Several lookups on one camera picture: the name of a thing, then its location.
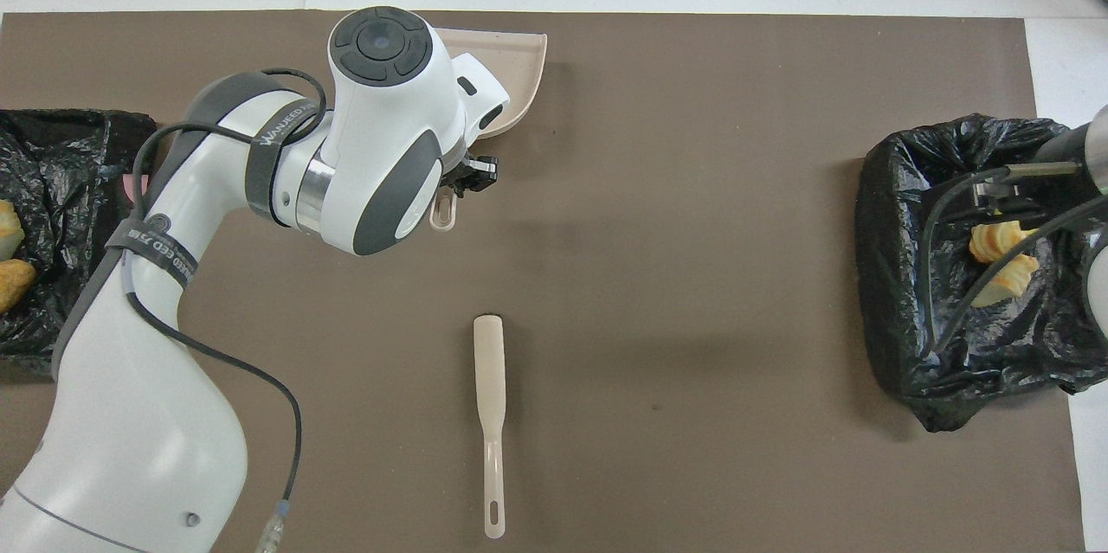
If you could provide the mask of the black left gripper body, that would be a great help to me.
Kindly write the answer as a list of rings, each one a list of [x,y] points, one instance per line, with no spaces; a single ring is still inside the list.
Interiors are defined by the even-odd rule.
[[[444,186],[452,190],[456,196],[463,196],[466,191],[480,193],[488,190],[499,178],[499,160],[495,156],[479,156],[471,158],[464,155],[458,165],[444,175]]]

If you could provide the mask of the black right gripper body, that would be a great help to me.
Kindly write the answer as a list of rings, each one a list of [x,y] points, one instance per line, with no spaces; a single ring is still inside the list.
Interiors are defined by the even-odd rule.
[[[975,224],[1040,222],[1044,218],[1044,205],[1037,197],[1038,185],[1040,184],[1026,178],[975,183],[972,198],[977,212],[972,221]]]

